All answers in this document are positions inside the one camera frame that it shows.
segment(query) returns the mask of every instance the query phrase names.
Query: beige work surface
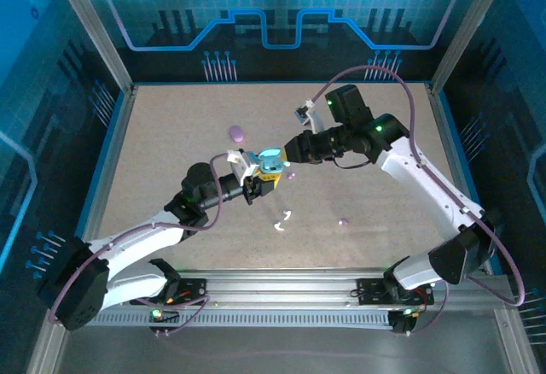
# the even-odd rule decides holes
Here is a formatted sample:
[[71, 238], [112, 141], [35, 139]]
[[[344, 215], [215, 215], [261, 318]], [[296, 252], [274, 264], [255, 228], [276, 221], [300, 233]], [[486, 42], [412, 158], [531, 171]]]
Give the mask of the beige work surface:
[[[398, 84], [358, 85], [375, 116], [390, 113], [409, 125], [409, 104]], [[157, 214], [180, 191], [192, 164], [227, 149], [284, 144], [304, 130], [293, 115], [320, 84], [141, 86], [102, 221], [109, 236]], [[416, 139], [429, 160], [451, 178], [424, 84], [411, 84]], [[323, 98], [317, 107], [325, 126], [335, 124]], [[228, 129], [241, 126], [237, 144]], [[344, 157], [344, 165], [365, 159]], [[248, 206], [243, 197], [224, 205], [210, 231], [154, 254], [176, 268], [385, 267], [440, 242], [428, 214], [377, 166], [340, 170], [333, 163], [292, 165], [294, 180]], [[220, 176], [229, 172], [218, 165]], [[292, 217], [282, 222], [284, 209]], [[216, 209], [209, 211], [213, 219]], [[338, 225], [339, 218], [349, 225]]]

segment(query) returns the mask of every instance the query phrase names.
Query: robotic arm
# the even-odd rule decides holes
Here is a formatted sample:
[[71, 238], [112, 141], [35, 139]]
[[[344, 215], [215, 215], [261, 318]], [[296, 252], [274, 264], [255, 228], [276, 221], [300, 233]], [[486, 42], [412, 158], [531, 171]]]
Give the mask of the robotic arm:
[[[354, 85], [332, 91], [326, 98], [340, 126], [323, 130], [312, 103], [307, 102], [296, 114], [303, 123], [311, 123], [312, 131], [303, 131], [284, 149], [266, 149], [258, 155], [242, 149], [228, 151], [232, 173], [221, 178], [211, 165], [197, 163], [164, 211], [137, 228], [90, 244], [76, 237], [67, 239], [40, 281], [40, 299], [68, 330], [82, 327], [100, 310], [125, 301], [145, 298], [173, 306], [194, 301], [206, 293], [206, 282], [183, 281], [163, 260], [134, 264], [193, 236], [195, 228], [208, 222], [206, 210], [217, 206], [220, 196], [222, 202], [244, 196], [251, 205], [275, 189], [289, 162], [318, 164], [348, 151], [365, 155], [405, 185], [431, 212], [446, 239], [437, 248], [402, 259], [385, 272], [382, 284], [393, 301], [407, 299], [415, 289], [428, 288], [439, 280], [460, 283], [491, 257], [491, 239], [467, 215], [469, 211], [483, 215], [482, 207], [465, 197], [419, 149], [421, 163], [416, 164], [409, 132], [396, 118], [390, 114], [374, 118]], [[425, 165], [464, 202], [464, 209], [424, 173]]]

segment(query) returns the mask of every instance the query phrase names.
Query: purple object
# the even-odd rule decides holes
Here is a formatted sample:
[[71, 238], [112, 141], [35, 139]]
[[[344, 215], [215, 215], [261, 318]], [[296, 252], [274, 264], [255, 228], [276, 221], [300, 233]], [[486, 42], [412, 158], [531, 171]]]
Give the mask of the purple object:
[[229, 129], [229, 135], [235, 142], [242, 142], [245, 140], [245, 132], [240, 126], [233, 125]]

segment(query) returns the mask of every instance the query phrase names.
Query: glass panel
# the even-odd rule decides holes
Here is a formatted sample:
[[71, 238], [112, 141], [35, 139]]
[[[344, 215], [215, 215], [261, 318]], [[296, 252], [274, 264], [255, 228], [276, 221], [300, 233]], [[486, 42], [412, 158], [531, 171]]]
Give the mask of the glass panel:
[[92, 1], [135, 81], [225, 82], [430, 79], [471, 0]]
[[522, 317], [543, 366], [544, 72], [546, 0], [495, 0], [445, 87], [481, 203], [499, 213], [501, 238], [534, 300]]
[[0, 371], [16, 373], [44, 318], [35, 290], [55, 255], [37, 234], [74, 235], [112, 115], [105, 96], [119, 89], [67, 0], [0, 4]]

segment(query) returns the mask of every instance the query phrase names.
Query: enclosure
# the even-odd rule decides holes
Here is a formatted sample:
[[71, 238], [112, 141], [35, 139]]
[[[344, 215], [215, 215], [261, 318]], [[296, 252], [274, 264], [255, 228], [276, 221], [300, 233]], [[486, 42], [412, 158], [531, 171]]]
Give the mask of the enclosure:
[[[543, 372], [546, 0], [2, 4], [0, 296], [10, 336], [1, 372]], [[119, 233], [158, 213], [194, 163], [228, 149], [285, 145], [304, 129], [294, 110], [357, 65], [409, 82], [422, 151], [495, 214], [523, 275], [523, 306], [494, 303], [464, 282], [453, 286], [438, 323], [408, 339], [347, 326], [241, 322], [157, 340], [131, 324], [99, 321], [68, 332], [44, 318], [35, 287], [53, 253], [45, 238], [88, 242]], [[391, 74], [359, 71], [338, 84], [346, 83], [357, 85], [374, 115], [409, 124], [407, 97]], [[317, 110], [326, 127], [335, 125], [323, 97]], [[243, 143], [229, 138], [232, 125], [244, 129]], [[360, 162], [360, 155], [340, 161]], [[430, 213], [379, 167], [342, 171], [326, 163], [292, 165], [293, 178], [275, 193], [252, 206], [226, 203], [214, 230], [152, 258], [207, 276], [218, 295], [225, 282], [250, 287], [262, 278], [265, 292], [296, 279], [312, 297], [328, 295], [325, 278], [345, 284], [442, 242]], [[288, 209], [290, 220], [276, 231]], [[500, 254], [478, 274], [486, 273], [515, 290]], [[247, 290], [240, 295], [251, 298]], [[446, 296], [437, 292], [426, 319]], [[10, 321], [14, 312], [23, 318]]]

